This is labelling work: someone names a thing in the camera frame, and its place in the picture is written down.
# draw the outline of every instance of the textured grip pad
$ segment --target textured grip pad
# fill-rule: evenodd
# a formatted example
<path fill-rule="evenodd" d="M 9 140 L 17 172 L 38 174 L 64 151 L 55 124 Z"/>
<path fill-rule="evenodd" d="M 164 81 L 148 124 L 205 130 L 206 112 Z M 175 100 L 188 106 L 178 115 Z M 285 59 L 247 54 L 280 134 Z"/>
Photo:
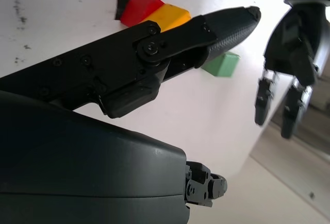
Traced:
<path fill-rule="evenodd" d="M 225 9 L 204 15 L 206 24 L 218 39 L 208 46 L 207 61 L 232 49 L 245 40 L 258 25 L 261 12 L 258 7 Z"/>

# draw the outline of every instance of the yellow block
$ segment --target yellow block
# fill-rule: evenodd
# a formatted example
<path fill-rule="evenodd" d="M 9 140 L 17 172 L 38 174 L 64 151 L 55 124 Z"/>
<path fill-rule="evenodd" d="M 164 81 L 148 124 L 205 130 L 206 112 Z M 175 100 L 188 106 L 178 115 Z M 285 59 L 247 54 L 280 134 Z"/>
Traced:
<path fill-rule="evenodd" d="M 146 19 L 144 19 L 142 22 L 157 22 L 161 29 L 161 32 L 165 32 L 169 29 L 186 23 L 190 19 L 191 16 L 187 10 L 170 4 L 164 4 L 151 15 L 149 15 Z"/>

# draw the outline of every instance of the green block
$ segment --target green block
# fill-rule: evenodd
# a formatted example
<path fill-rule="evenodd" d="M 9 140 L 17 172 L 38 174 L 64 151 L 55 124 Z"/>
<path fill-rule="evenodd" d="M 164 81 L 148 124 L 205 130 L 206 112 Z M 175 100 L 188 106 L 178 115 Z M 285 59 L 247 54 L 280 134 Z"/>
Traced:
<path fill-rule="evenodd" d="M 205 63 L 202 69 L 214 76 L 231 77 L 239 61 L 239 56 L 226 52 Z"/>

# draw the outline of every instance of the white table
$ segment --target white table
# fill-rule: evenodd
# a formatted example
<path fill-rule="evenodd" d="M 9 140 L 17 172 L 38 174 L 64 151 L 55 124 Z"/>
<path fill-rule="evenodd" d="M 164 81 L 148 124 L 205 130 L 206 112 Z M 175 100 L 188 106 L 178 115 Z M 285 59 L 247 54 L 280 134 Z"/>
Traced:
<path fill-rule="evenodd" d="M 260 7 L 259 26 L 233 49 L 241 56 L 233 77 L 191 70 L 162 84 L 155 101 L 121 119 L 103 116 L 93 104 L 77 112 L 180 147 L 189 160 L 230 177 L 262 132 L 254 123 L 254 101 L 263 51 L 289 7 L 283 0 L 163 1 L 189 10 L 192 16 L 229 7 Z M 123 26 L 113 20 L 115 9 L 116 0 L 0 0 L 0 77 L 121 30 Z M 290 79 L 280 77 L 271 113 Z"/>

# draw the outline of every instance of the bolt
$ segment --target bolt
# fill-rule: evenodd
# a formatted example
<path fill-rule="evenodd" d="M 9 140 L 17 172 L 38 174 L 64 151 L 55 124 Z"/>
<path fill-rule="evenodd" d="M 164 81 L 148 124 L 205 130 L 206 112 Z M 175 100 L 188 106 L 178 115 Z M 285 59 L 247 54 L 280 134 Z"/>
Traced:
<path fill-rule="evenodd" d="M 157 33 L 157 28 L 155 26 L 149 26 L 148 27 L 148 33 L 151 35 L 155 35 Z"/>
<path fill-rule="evenodd" d="M 61 60 L 61 59 L 59 59 L 59 58 L 55 58 L 55 59 L 53 60 L 53 66 L 58 67 L 58 66 L 61 66 L 61 65 L 62 65 L 62 60 Z"/>
<path fill-rule="evenodd" d="M 148 45 L 144 46 L 144 51 L 148 55 L 154 55 L 158 52 L 158 47 L 155 45 L 154 42 L 150 42 Z"/>
<path fill-rule="evenodd" d="M 80 62 L 83 66 L 89 66 L 92 63 L 92 59 L 89 56 L 84 55 L 80 58 Z"/>
<path fill-rule="evenodd" d="M 208 26 L 206 24 L 204 24 L 202 26 L 202 30 L 205 31 L 205 32 L 210 32 L 210 29 L 208 28 Z"/>
<path fill-rule="evenodd" d="M 43 97 L 49 95 L 50 92 L 51 92 L 50 89 L 47 88 L 47 87 L 42 87 L 42 88 L 39 90 L 39 94 L 40 94 L 40 96 L 43 96 Z"/>

